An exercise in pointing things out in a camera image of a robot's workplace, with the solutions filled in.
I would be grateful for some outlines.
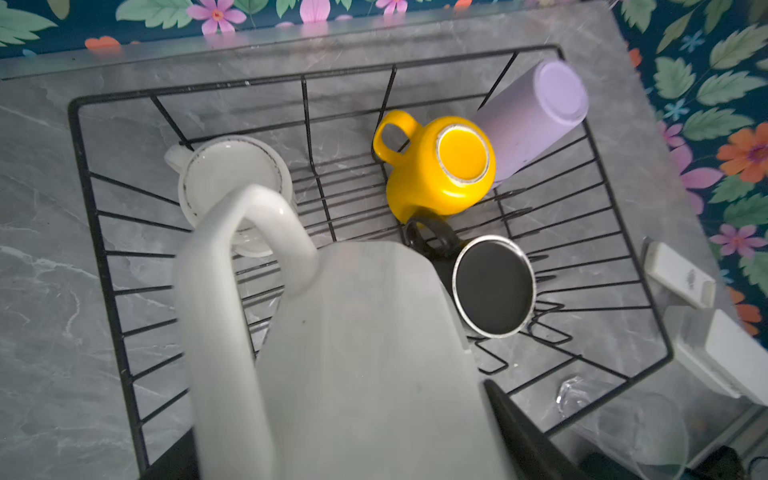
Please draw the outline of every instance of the floral wallpaper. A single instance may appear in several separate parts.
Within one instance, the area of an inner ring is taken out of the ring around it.
[[[743,327],[768,348],[768,1],[614,13]]]
[[[0,0],[0,58],[498,0]],[[577,0],[509,0],[536,8]]]

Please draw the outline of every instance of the clear glass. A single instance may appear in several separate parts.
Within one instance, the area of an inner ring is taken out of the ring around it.
[[[564,381],[558,408],[570,416],[615,385],[575,376]],[[688,460],[680,409],[657,393],[630,389],[574,425],[575,431],[645,480],[679,478]]]

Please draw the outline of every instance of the jug handle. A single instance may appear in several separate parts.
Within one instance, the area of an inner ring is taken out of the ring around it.
[[[232,236],[243,218],[262,233],[283,271],[283,295],[300,293],[317,270],[317,249],[278,193],[249,185],[203,217],[174,261],[174,295],[195,418],[202,478],[272,478],[275,446],[253,364],[232,268]]]
[[[177,174],[181,175],[184,172],[184,168],[186,168],[190,163],[190,160],[192,160],[193,153],[194,152],[186,147],[174,145],[165,152],[163,159],[165,159],[165,163],[167,163],[169,167],[173,168]]]
[[[413,142],[416,135],[422,129],[422,125],[415,120],[414,117],[401,110],[390,111],[383,119],[382,123],[376,128],[376,133],[373,135],[373,151],[376,155],[386,163],[397,168],[402,164],[405,157],[403,154],[392,150],[384,145],[382,139],[382,132],[387,125],[395,125],[406,134],[408,140]]]

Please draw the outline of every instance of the purple cup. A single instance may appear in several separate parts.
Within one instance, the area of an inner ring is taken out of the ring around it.
[[[493,145],[497,187],[587,116],[587,90],[574,69],[545,60],[493,97],[472,118]]]

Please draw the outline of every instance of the plastic jug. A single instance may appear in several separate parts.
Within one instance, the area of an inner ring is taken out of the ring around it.
[[[255,366],[230,259],[243,218],[285,283]],[[197,226],[174,288],[202,478],[515,477],[451,300],[416,252],[318,251],[279,194],[251,185]]]

